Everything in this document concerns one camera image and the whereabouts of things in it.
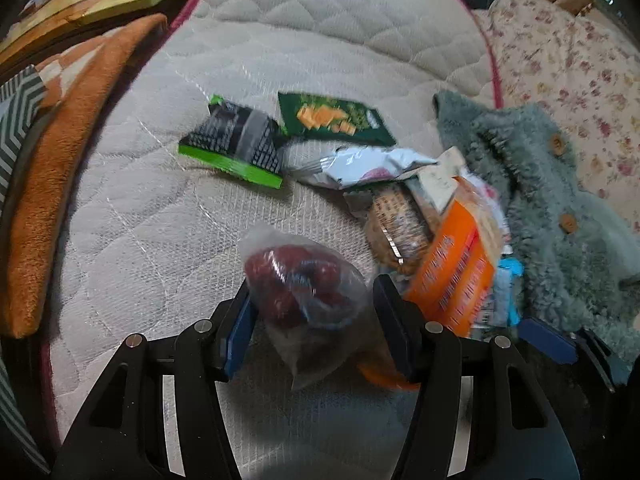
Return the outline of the green cracker packet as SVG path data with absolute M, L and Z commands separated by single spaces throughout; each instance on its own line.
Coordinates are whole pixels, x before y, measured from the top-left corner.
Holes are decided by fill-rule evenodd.
M 284 131 L 305 140 L 394 146 L 380 113 L 367 104 L 318 94 L 279 92 Z

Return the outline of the white tray striped rim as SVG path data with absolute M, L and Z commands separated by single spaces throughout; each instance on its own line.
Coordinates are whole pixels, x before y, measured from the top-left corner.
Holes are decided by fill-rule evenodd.
M 46 84 L 35 66 L 29 65 L 1 86 L 0 202 L 6 204 L 18 155 L 26 133 L 46 96 Z

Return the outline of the floral sofa cover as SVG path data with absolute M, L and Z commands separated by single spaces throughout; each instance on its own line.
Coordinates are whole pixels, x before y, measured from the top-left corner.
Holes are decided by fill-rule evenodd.
M 582 186 L 639 229 L 639 51 L 547 0 L 495 0 L 475 13 L 507 107 L 537 104 L 573 145 Z

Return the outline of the white quilted sofa cushion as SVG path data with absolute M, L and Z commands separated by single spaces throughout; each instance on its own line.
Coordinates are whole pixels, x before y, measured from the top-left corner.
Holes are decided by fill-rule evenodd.
M 295 169 L 387 132 L 442 154 L 434 99 L 502 104 L 462 0 L 196 0 L 99 121 L 49 306 L 57 479 L 387 479 L 416 397 L 350 362 L 378 267 Z

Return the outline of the light blue snack packet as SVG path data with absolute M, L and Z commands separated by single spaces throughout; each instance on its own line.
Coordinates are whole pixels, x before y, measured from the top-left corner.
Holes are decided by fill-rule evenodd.
M 501 258 L 491 289 L 480 309 L 476 324 L 482 327 L 505 328 L 518 325 L 520 314 L 515 302 L 515 286 L 524 274 L 517 258 Z

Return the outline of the orange snack packet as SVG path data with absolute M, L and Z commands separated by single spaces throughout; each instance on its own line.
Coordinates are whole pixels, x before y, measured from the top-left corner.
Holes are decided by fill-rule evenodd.
M 401 297 L 416 304 L 427 322 L 439 322 L 456 335 L 472 333 L 487 298 L 503 249 L 510 242 L 494 189 L 468 169 L 461 152 L 450 148 L 437 165 L 414 170 L 400 181 L 440 213 L 440 227 L 419 269 L 398 278 Z

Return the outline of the grey-green fleece jacket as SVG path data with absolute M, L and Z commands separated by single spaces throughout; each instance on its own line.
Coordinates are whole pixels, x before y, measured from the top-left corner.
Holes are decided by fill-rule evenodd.
M 491 110 L 434 97 L 445 148 L 498 192 L 524 278 L 518 303 L 560 332 L 593 330 L 624 362 L 639 355 L 639 237 L 578 181 L 573 147 L 538 106 Z

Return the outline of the clear bag red dates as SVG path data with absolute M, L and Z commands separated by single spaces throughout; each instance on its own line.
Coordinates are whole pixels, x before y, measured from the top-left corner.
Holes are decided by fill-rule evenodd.
M 250 299 L 294 390 L 320 382 L 376 341 L 368 283 L 335 250 L 258 224 L 240 240 L 239 255 Z

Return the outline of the black green snack packet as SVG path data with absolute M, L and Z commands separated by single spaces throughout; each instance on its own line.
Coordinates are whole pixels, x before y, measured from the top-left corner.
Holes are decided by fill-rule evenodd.
M 178 153 L 246 182 L 281 187 L 282 153 L 288 136 L 261 110 L 222 96 L 208 102 L 209 116 L 178 143 Z

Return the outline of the silver white snack packet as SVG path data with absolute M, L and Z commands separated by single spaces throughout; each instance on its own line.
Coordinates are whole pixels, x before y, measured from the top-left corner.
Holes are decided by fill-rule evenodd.
M 329 190 L 347 190 L 378 182 L 396 181 L 407 172 L 437 165 L 436 158 L 411 148 L 356 146 L 334 152 L 286 173 L 295 181 Z

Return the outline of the brown grain cookie packet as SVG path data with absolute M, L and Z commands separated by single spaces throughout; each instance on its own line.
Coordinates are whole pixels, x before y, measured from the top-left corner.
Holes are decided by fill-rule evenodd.
M 381 266 L 405 276 L 419 269 L 442 222 L 430 200 L 400 182 L 357 188 L 344 199 Z

